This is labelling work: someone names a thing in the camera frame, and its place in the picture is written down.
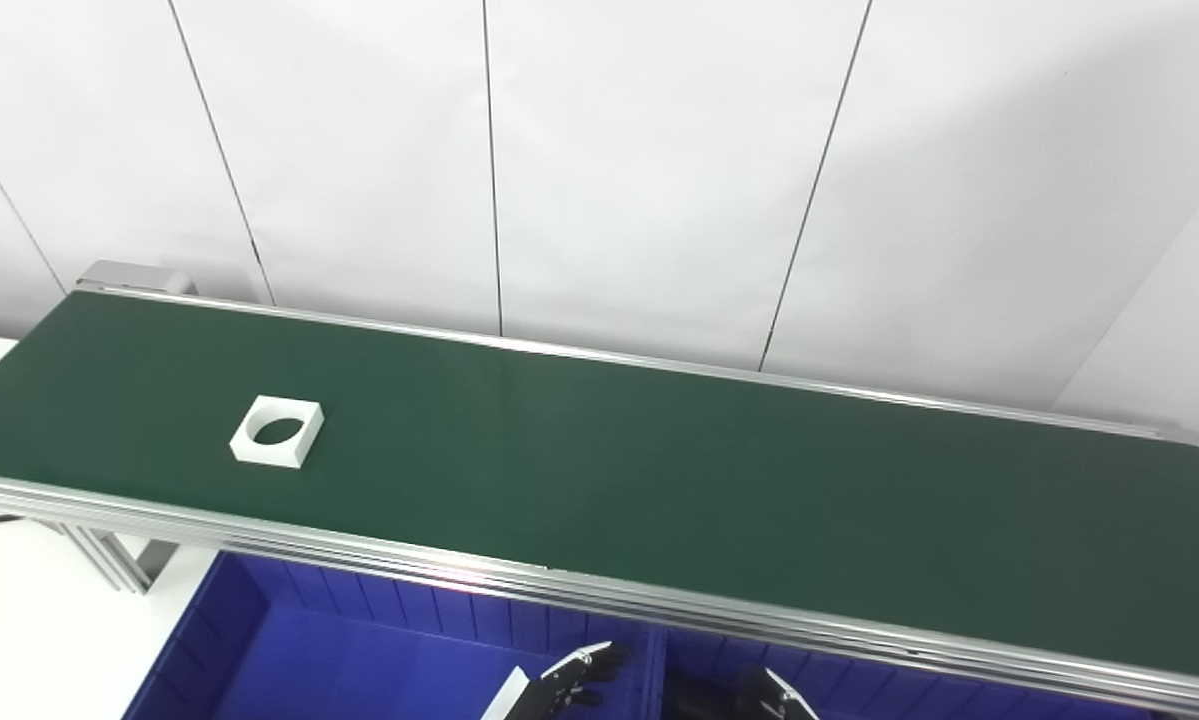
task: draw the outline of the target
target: circular hole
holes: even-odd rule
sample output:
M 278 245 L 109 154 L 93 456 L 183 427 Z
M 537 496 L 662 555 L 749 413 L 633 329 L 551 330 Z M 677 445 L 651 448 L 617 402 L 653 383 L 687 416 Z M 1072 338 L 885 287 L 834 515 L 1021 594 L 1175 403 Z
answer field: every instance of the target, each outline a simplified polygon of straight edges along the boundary
M 260 444 L 276 444 L 290 438 L 297 430 L 305 425 L 302 420 L 296 418 L 279 418 L 278 420 L 270 420 L 265 425 L 261 425 L 260 430 L 257 430 L 255 436 L 252 436 L 253 441 Z

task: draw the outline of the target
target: white backdrop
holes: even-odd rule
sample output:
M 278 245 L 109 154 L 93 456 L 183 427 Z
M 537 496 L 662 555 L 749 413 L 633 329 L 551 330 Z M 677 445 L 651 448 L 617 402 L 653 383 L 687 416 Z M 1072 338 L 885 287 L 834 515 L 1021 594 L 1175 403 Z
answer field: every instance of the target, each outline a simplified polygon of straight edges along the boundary
M 1199 432 L 1199 0 L 4 0 L 0 333 L 100 258 Z

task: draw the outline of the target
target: green conveyor belt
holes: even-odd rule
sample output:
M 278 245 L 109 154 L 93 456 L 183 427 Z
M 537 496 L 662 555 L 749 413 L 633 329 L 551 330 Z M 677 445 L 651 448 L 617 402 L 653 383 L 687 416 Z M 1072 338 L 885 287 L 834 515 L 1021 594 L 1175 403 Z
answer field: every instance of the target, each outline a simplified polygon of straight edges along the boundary
M 315 400 L 305 468 L 233 459 Z M 73 294 L 0 477 L 1199 674 L 1199 448 Z

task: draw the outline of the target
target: metal frame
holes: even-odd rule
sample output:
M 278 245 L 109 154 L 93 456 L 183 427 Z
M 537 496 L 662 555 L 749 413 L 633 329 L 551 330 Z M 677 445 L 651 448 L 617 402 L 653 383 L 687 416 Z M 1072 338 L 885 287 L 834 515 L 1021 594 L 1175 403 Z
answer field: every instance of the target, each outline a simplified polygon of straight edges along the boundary
M 1029 413 L 1029 411 L 970 405 L 934 398 L 906 397 L 900 393 L 869 391 L 801 379 L 779 379 L 767 374 L 741 373 L 676 363 L 668 359 L 645 359 L 577 347 L 561 347 L 537 341 L 517 341 L 507 338 L 472 333 L 435 331 L 411 325 L 379 323 L 284 310 L 278 307 L 251 305 L 243 302 L 204 300 L 143 292 L 131 288 L 90 288 L 102 292 L 174 302 L 174 304 L 215 307 L 260 315 L 339 323 L 348 327 L 400 332 L 451 341 L 471 341 L 492 347 L 522 352 L 540 352 L 577 357 L 585 361 L 607 361 L 626 365 L 692 373 L 710 377 L 735 379 L 836 395 L 863 397 L 869 400 L 897 403 L 957 413 L 987 415 L 1011 420 L 1032 420 L 1050 425 L 1079 428 L 1095 432 L 1119 432 L 1125 436 L 1159 438 L 1159 441 L 1189 442 L 1171 430 L 1139 428 L 1104 420 L 1067 418 L 1064 415 Z M 755 639 L 805 648 L 832 652 L 843 657 L 887 662 L 938 673 L 963 674 L 968 678 L 1010 683 L 1016 685 L 1066 692 L 1087 697 L 1151 708 L 1171 714 L 1199 716 L 1199 678 L 1192 674 L 1167 673 L 1115 662 L 1062 655 L 966 639 L 959 635 L 928 633 L 899 625 L 856 621 L 820 612 L 791 610 L 746 603 L 731 598 L 632 583 L 626 580 L 596 577 L 579 573 L 526 565 L 520 562 L 489 559 L 462 552 L 411 546 L 411 544 L 349 536 L 296 527 L 288 524 L 203 512 L 189 507 L 106 496 L 74 489 L 43 486 L 8 478 L 0 478 L 0 510 L 22 512 L 61 524 L 86 524 L 119 532 L 131 532 L 164 541 L 183 541 L 221 550 L 247 552 L 278 559 L 311 562 L 343 570 L 369 573 L 381 577 L 397 577 L 414 582 L 439 585 L 498 597 L 514 598 L 577 610 L 605 612 L 638 621 L 653 621 L 683 628 L 722 633 L 734 637 Z
M 159 579 L 164 565 L 177 551 L 176 543 L 151 539 L 145 550 L 135 559 L 123 546 L 123 543 L 109 530 L 84 528 L 80 525 L 53 524 L 43 521 L 47 527 L 70 538 L 74 547 L 79 547 L 88 562 L 101 573 L 110 587 L 116 591 L 128 591 L 146 594 L 150 585 Z

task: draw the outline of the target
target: blue storage crate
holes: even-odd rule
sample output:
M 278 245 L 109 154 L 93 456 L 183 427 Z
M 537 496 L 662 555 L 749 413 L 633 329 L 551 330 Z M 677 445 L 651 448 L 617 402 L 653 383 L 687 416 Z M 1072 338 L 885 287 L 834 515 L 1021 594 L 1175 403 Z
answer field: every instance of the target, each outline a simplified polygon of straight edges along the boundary
M 668 674 L 735 686 L 747 665 L 781 674 L 823 720 L 1151 720 L 1151 712 L 926 673 L 746 639 L 669 630 Z
M 601 707 L 561 720 L 655 720 L 664 648 L 632 621 L 429 585 L 221 553 L 128 720 L 477 720 L 514 666 L 540 674 L 582 646 L 629 662 Z
M 558 720 L 658 720 L 668 674 L 733 689 L 771 667 L 823 720 L 1151 720 L 1151 712 L 746 639 L 221 553 L 128 720 L 477 720 L 517 665 L 631 647 L 598 708 Z

